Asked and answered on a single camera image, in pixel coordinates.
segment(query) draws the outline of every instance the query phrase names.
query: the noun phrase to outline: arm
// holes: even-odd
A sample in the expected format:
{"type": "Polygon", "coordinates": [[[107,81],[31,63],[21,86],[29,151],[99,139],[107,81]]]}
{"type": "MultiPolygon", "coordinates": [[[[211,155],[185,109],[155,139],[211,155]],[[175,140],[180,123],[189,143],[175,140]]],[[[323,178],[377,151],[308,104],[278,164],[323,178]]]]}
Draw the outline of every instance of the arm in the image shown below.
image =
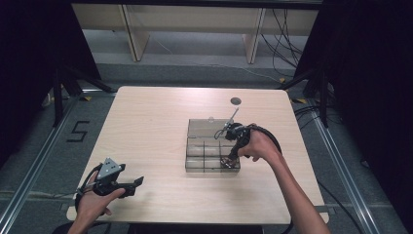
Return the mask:
{"type": "Polygon", "coordinates": [[[295,180],[288,165],[273,142],[264,134],[251,130],[249,144],[238,151],[239,155],[251,155],[268,162],[279,182],[282,195],[291,218],[299,233],[330,233],[310,199],[295,180]]]}
{"type": "MultiPolygon", "coordinates": [[[[90,182],[93,182],[97,173],[92,175],[90,182]]],[[[68,234],[86,233],[94,224],[94,221],[102,214],[112,215],[106,207],[110,202],[125,193],[124,188],[119,188],[106,196],[99,196],[93,191],[86,192],[79,203],[78,213],[68,234]]]]}

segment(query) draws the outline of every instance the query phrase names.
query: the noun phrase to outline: clear plastic box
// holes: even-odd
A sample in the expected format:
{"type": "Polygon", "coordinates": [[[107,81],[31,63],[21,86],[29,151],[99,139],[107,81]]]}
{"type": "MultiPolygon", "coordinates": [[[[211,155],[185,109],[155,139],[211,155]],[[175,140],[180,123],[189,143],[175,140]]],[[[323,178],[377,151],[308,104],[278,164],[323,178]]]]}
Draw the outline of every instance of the clear plastic box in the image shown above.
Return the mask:
{"type": "Polygon", "coordinates": [[[235,142],[224,138],[215,139],[215,134],[224,128],[228,120],[190,119],[186,146],[185,169],[187,173],[237,173],[240,159],[234,168],[225,168],[222,157],[230,154],[235,142]]]}

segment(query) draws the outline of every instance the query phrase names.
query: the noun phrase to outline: wooden table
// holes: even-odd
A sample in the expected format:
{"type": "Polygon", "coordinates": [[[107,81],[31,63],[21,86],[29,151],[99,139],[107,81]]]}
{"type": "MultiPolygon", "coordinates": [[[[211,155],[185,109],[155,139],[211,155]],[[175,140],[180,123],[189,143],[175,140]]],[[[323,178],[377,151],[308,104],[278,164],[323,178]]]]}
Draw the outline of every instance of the wooden table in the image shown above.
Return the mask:
{"type": "MultiPolygon", "coordinates": [[[[319,187],[288,96],[284,91],[123,87],[97,139],[81,182],[106,157],[125,163],[119,182],[145,176],[132,197],[109,205],[100,220],[150,223],[277,224],[290,216],[269,165],[241,159],[237,174],[185,172],[189,119],[227,119],[242,103],[235,122],[256,123],[272,132],[283,155],[315,206],[319,187]]],[[[328,214],[321,214],[328,221],[328,214]]],[[[74,208],[67,217],[74,219],[74,208]]]]}

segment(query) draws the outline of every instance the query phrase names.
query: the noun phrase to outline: metal bar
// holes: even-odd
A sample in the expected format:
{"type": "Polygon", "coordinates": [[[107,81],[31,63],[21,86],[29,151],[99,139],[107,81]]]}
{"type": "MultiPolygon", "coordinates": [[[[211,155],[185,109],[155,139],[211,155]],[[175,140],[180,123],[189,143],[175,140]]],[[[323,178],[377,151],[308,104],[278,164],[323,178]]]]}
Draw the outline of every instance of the metal bar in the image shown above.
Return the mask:
{"type": "MultiPolygon", "coordinates": [[[[315,105],[311,99],[309,100],[309,104],[315,105]]],[[[346,188],[347,194],[352,201],[352,204],[356,210],[357,216],[364,228],[365,233],[380,233],[377,223],[375,222],[370,209],[367,207],[364,198],[358,190],[357,185],[349,169],[347,168],[346,163],[344,162],[333,137],[330,134],[330,131],[323,126],[323,123],[318,118],[319,116],[316,112],[313,111],[312,115],[316,119],[316,125],[319,129],[322,140],[324,141],[325,146],[327,147],[327,150],[334,163],[334,166],[336,167],[338,175],[340,176],[343,185],[346,188]]]]}
{"type": "Polygon", "coordinates": [[[39,177],[39,174],[42,172],[42,169],[45,166],[51,154],[51,151],[56,144],[56,140],[60,135],[61,130],[65,126],[69,113],[72,111],[77,101],[78,97],[74,97],[73,99],[69,100],[67,106],[64,109],[63,118],[56,127],[52,128],[52,131],[49,133],[48,138],[46,139],[45,143],[42,146],[42,149],[38,153],[29,171],[24,177],[21,185],[19,186],[18,190],[16,190],[5,212],[2,213],[0,218],[0,233],[7,234],[10,231],[10,228],[15,222],[31,188],[39,177]]]}

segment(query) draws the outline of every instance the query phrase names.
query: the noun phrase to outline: floor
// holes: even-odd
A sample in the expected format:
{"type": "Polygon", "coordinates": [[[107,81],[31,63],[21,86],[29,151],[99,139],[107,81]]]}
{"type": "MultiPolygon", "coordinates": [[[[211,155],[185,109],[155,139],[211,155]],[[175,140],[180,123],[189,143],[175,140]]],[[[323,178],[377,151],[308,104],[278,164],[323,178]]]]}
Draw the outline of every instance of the floor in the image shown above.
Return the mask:
{"type": "MultiPolygon", "coordinates": [[[[281,78],[288,80],[288,75],[294,72],[294,67],[280,57],[273,58],[262,38],[255,63],[247,64],[242,36],[236,34],[152,32],[140,62],[131,60],[123,31],[85,30],[85,36],[103,81],[112,87],[142,84],[202,86],[197,81],[208,80],[219,87],[274,89],[280,85],[281,78]]],[[[271,44],[277,44],[274,36],[265,37],[271,44]]],[[[304,48],[306,40],[306,37],[290,37],[291,43],[300,49],[304,48]]],[[[294,63],[290,50],[279,47],[279,51],[294,63]]],[[[317,102],[317,99],[307,99],[304,103],[300,101],[304,86],[305,82],[288,91],[295,110],[317,102]]],[[[16,198],[15,192],[27,188],[16,215],[10,216],[8,230],[2,233],[52,233],[57,226],[68,222],[65,211],[71,204],[73,191],[114,98],[106,93],[91,92],[95,87],[87,83],[82,83],[82,87],[88,91],[85,96],[92,99],[66,99],[64,105],[68,114],[59,132],[52,128],[53,100],[45,101],[44,110],[33,122],[21,148],[1,169],[2,213],[15,208],[10,207],[16,198]],[[79,121],[89,121],[79,125],[87,132],[87,137],[82,143],[70,143],[70,139],[79,137],[72,134],[79,121]],[[45,142],[50,142],[49,148],[44,147],[45,142]]],[[[321,186],[332,233],[407,233],[374,175],[360,163],[362,155],[341,122],[339,112],[329,109],[327,113],[327,130],[319,122],[316,111],[298,114],[297,122],[316,177],[335,197],[321,186]],[[323,135],[327,138],[331,136],[333,147],[328,145],[323,135]],[[340,173],[343,168],[350,177],[340,173]],[[365,204],[367,214],[371,215],[367,221],[360,215],[358,199],[365,204]]],[[[90,233],[103,233],[104,228],[97,227],[90,233]]],[[[265,225],[263,230],[272,234],[281,233],[285,228],[286,225],[265,225]]],[[[127,230],[127,225],[115,223],[110,233],[126,233],[127,230]]]]}

